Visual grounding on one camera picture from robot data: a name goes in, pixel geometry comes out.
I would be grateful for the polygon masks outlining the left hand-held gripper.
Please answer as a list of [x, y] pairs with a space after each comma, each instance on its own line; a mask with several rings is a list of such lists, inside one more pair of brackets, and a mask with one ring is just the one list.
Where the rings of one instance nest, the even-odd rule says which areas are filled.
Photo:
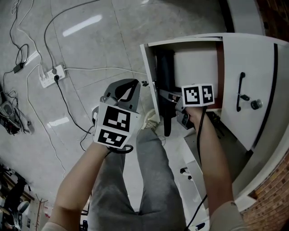
[[[122, 99], [128, 90], [127, 98]], [[140, 120], [137, 112], [139, 96], [140, 83], [137, 79], [121, 79], [107, 87], [99, 105], [92, 111], [95, 143], [124, 148]]]

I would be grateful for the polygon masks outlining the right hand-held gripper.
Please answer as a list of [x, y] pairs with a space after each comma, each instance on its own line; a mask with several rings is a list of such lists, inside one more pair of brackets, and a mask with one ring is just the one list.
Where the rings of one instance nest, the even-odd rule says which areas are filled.
[[190, 116], [186, 112], [187, 107], [203, 107], [214, 104], [214, 89], [212, 84], [193, 84], [182, 86], [182, 92], [169, 92], [159, 90], [160, 96], [166, 100], [177, 103], [177, 121], [185, 128], [194, 128]]

